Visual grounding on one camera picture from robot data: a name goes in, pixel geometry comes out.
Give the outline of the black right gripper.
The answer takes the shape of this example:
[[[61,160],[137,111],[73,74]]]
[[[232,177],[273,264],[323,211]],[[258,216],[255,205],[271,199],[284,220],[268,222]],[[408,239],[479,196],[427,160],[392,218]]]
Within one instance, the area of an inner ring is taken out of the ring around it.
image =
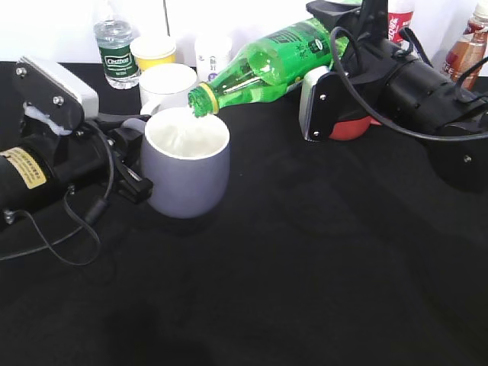
[[[391,78],[408,63],[408,54],[385,38],[361,31],[363,1],[311,1],[306,10],[330,33],[332,70],[358,103],[378,103]]]

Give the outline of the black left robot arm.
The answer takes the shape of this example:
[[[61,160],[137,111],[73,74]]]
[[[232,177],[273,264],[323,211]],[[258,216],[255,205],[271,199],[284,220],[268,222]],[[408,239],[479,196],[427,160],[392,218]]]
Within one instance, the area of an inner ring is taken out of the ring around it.
[[[140,157],[142,127],[125,127],[126,116],[101,114],[81,122],[66,136],[24,115],[18,145],[1,153],[1,212],[35,213],[58,201],[69,188],[105,183],[101,197],[84,215],[94,224],[116,193],[138,204],[153,192],[153,183],[134,169]]]

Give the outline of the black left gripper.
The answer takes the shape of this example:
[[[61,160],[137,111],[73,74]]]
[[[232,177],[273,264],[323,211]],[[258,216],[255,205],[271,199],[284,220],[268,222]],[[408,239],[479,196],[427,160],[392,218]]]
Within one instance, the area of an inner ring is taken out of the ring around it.
[[[106,133],[120,127],[125,119],[98,116],[80,123],[77,129],[54,122],[53,189],[65,191],[70,184],[83,185],[106,172]],[[116,192],[135,204],[146,201],[153,191],[153,183],[137,167],[142,142],[143,133],[139,131],[114,131]]]

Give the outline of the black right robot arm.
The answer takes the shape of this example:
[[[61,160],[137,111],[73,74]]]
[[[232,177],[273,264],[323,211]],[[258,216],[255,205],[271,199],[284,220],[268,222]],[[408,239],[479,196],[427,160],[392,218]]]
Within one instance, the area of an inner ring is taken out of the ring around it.
[[[307,10],[347,47],[333,47],[333,64],[312,70],[303,83],[303,138],[328,140],[340,124],[371,117],[419,141],[451,187],[485,191],[487,96],[435,70],[408,27],[400,30],[407,48],[390,41],[385,1],[313,1]]]

